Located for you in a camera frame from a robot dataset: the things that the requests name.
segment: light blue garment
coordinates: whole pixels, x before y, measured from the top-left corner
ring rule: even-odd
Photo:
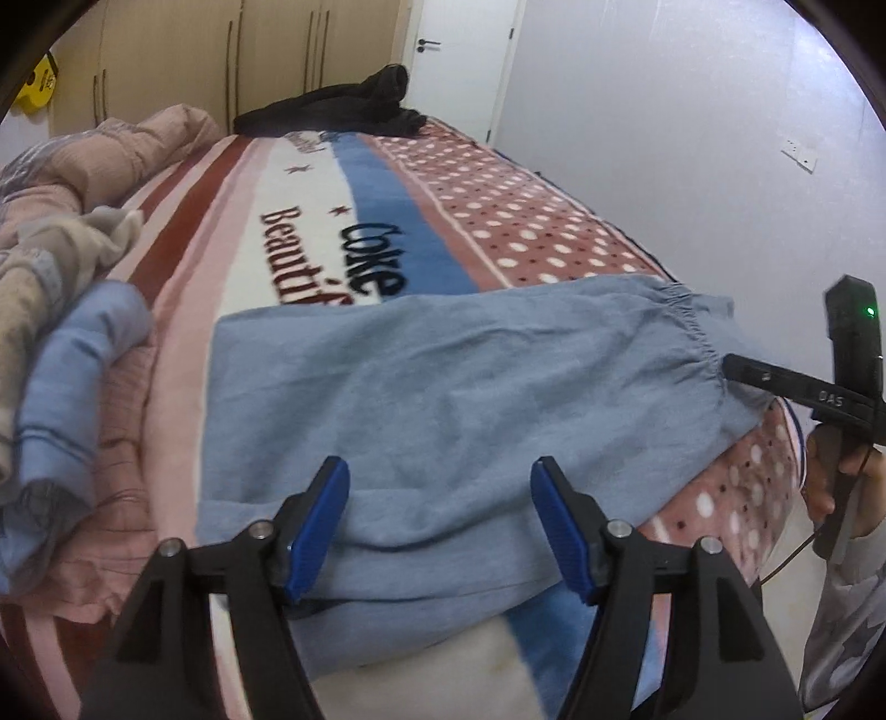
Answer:
[[[95,508],[102,376],[151,327],[132,285],[101,282],[40,347],[16,422],[18,472],[0,486],[0,593],[37,585],[58,541]]]
[[[731,301],[590,278],[374,307],[224,318],[207,390],[198,537],[227,540],[328,455],[352,492],[294,623],[312,674],[416,650],[560,579],[529,472],[553,455],[640,524],[761,419],[720,359],[760,356]]]

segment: bed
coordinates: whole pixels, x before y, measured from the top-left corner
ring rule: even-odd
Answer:
[[[51,141],[0,177],[5,247],[18,223],[59,210],[121,204],[140,208],[145,220],[136,246],[108,276],[141,291],[155,327],[105,382],[97,510],[58,549],[40,586],[0,606],[7,645],[63,720],[77,716],[111,618],[158,539],[197,544],[204,391],[219,318],[277,303],[371,305],[405,293],[597,275],[670,278],[617,227],[439,121],[412,139],[298,132],[252,140],[222,137],[204,113],[183,106],[143,126],[115,122]],[[296,221],[297,247],[286,229]],[[382,236],[420,224],[428,242],[409,257],[352,262],[342,238],[367,223]],[[271,257],[268,239],[288,239],[299,259]],[[776,400],[759,427],[641,530],[684,545],[719,536],[750,583],[779,538],[802,464],[797,422]],[[666,599],[657,599],[660,653],[667,617]],[[218,603],[214,619],[222,691],[238,720],[248,710]],[[315,688],[330,718],[552,716],[570,664],[562,661],[553,679],[540,671],[520,629],[538,621],[531,612],[490,618],[408,659],[323,677]],[[459,697],[435,704],[431,693],[422,702],[415,689],[433,687],[434,678],[457,684]]]

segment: gray sleeve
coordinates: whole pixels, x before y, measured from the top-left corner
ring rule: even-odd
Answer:
[[[886,624],[886,520],[850,540],[829,565],[806,642],[800,698],[807,710],[834,700],[858,675]]]

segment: gray cloth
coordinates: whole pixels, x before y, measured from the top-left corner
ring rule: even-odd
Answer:
[[[806,642],[800,697],[819,708],[861,671],[886,627],[886,520],[849,541],[843,563],[829,564]]]
[[[312,597],[348,605],[295,638],[313,675],[416,650],[559,579],[538,456],[640,524],[748,433],[772,398],[723,379],[728,352],[760,356],[730,300],[639,276],[226,317],[198,537],[272,516],[341,456],[353,487]]]

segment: electrical outlet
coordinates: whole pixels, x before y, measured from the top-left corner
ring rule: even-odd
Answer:
[[[801,168],[808,170],[810,173],[815,171],[819,156],[808,147],[803,147],[794,140],[786,139],[781,143],[781,151],[794,160]]]
[[[800,165],[809,170],[810,173],[813,173],[815,172],[815,166],[818,164],[819,157],[809,148],[801,147],[797,151],[796,160]]]
[[[793,140],[785,140],[784,143],[781,144],[781,151],[792,160],[797,159],[798,148],[799,146]]]

